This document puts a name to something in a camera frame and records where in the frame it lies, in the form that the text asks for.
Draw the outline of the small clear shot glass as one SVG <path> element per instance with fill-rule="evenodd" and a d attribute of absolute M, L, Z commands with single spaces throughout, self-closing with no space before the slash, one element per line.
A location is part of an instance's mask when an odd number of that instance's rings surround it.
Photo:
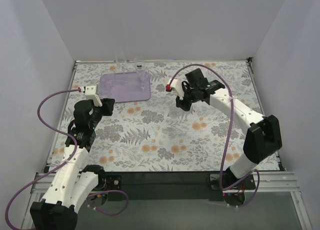
<path fill-rule="evenodd" d="M 130 75 L 124 75 L 122 78 L 122 85 L 125 87 L 131 86 L 131 76 Z"/>

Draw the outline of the clear plain drinking glass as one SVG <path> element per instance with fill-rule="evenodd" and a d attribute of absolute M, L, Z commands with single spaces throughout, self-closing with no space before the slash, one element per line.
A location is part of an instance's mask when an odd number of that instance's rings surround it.
<path fill-rule="evenodd" d="M 123 74 L 125 74 L 125 72 L 127 70 L 127 59 L 126 59 L 125 53 L 122 49 L 117 48 L 115 50 L 115 61 L 116 61 L 117 68 Z"/>

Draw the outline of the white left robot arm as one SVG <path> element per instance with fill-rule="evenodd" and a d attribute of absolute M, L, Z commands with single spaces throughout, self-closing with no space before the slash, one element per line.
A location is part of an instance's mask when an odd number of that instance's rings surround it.
<path fill-rule="evenodd" d="M 37 230 L 73 230 L 78 211 L 87 195 L 96 187 L 103 187 L 103 168 L 86 167 L 77 182 L 80 168 L 88 156 L 96 138 L 95 129 L 103 116 L 113 114 L 115 100 L 104 98 L 101 106 L 93 100 L 82 100 L 74 105 L 74 119 L 67 127 L 64 165 L 55 171 L 50 187 L 39 202 L 30 208 L 31 218 Z"/>

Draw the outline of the clear faceted tumbler glass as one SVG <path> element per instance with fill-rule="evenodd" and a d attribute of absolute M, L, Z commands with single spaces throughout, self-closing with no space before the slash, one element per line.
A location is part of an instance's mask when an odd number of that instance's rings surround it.
<path fill-rule="evenodd" d="M 114 88 L 116 86 L 116 73 L 114 70 L 106 70 L 103 74 L 104 81 Z"/>

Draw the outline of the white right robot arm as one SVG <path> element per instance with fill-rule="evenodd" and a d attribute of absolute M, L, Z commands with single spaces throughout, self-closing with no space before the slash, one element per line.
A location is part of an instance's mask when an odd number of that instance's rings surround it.
<path fill-rule="evenodd" d="M 282 147 L 280 123 L 276 116 L 255 112 L 234 98 L 223 78 L 208 81 L 201 71 L 202 65 L 185 75 L 186 80 L 171 78 L 166 91 L 177 95 L 176 106 L 189 111 L 193 103 L 205 102 L 230 118 L 245 133 L 243 153 L 227 169 L 221 168 L 219 187 L 222 191 L 238 185 L 254 171 L 255 167 Z"/>

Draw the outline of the clear champagne flute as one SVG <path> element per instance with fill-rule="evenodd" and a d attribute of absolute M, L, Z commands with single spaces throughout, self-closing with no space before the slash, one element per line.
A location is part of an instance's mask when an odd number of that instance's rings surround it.
<path fill-rule="evenodd" d="M 136 73 L 139 75 L 140 78 L 140 89 L 141 91 L 145 91 L 146 89 L 146 81 L 147 81 L 147 70 L 146 64 L 142 57 L 136 57 L 134 59 L 134 67 Z"/>

